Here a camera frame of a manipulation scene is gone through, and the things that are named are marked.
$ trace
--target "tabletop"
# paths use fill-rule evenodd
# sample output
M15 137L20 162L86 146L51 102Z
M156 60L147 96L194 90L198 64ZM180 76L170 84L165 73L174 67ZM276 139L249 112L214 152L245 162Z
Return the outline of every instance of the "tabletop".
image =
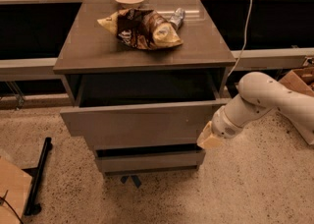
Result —
M179 7L185 9L178 30L183 45L139 50L124 45L97 22L121 9L115 0L84 0L57 59L55 74L232 66L235 58L200 0L147 0L140 8L156 10L168 19Z

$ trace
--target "floor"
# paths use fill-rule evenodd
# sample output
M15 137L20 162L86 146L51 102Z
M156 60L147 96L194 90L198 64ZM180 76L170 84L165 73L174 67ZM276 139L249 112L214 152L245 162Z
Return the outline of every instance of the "floor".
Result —
M314 146L276 112L208 150L199 171L141 174L138 189L103 178L84 139L69 135L59 114L66 106L65 95L28 96L21 110L12 97L0 100L1 156L35 166L52 138L42 211L26 224L314 223Z

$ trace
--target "white cable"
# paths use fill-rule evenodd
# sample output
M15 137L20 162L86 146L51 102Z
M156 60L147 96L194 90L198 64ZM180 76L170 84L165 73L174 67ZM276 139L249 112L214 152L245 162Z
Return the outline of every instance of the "white cable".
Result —
M248 13L247 13L247 18L246 18L246 23L245 23L245 28L244 28L244 43L243 43L243 47L237 57L237 60L235 62L235 65L233 66L233 68L230 70L230 72L228 73L228 76L235 70L236 68L236 65L239 61L239 59L241 58L242 56L242 53L244 51L244 48L246 47L246 40L247 40L247 25L248 25L248 21L249 21L249 18L251 16L251 11L252 11L252 6L253 6L253 0L249 0L249 9L248 9Z

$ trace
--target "bottom drawer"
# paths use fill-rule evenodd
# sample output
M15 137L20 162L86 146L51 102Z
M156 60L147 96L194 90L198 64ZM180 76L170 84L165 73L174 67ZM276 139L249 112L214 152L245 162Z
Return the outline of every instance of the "bottom drawer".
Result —
M106 155L106 151L96 151L98 154L95 159L100 172L109 173L132 173L145 172L147 170L164 170L176 168L198 168L203 163L205 151L201 148L191 151L173 151L170 146L169 152L139 154L135 155Z

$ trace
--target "cable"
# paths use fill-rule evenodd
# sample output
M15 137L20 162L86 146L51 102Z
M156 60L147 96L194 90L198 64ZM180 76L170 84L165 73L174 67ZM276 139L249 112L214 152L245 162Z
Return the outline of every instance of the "cable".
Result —
M17 216L17 218L19 219L19 221L21 222L21 224L24 224L22 219L20 218L20 216L18 215L18 213L16 212L16 210L11 206L11 204L9 204L9 202L7 200L5 200L3 197L0 196L0 200L6 202L7 205L9 205L9 207L11 208L11 210L15 213L15 215Z
M235 65L234 67L230 70L230 72L228 73L228 76L235 70L236 68L236 65L239 61L239 59L241 58L242 56L242 53L244 51L244 48L246 47L246 40L247 40L247 26L248 26L248 21L249 21L249 18L251 16L251 11L252 11L252 6L253 6L253 0L249 0L249 9L248 9L248 13L247 13L247 18L246 18L246 22L245 22L245 28L244 28L244 43L243 43L243 46L242 46L242 49L237 57L237 60L235 62Z

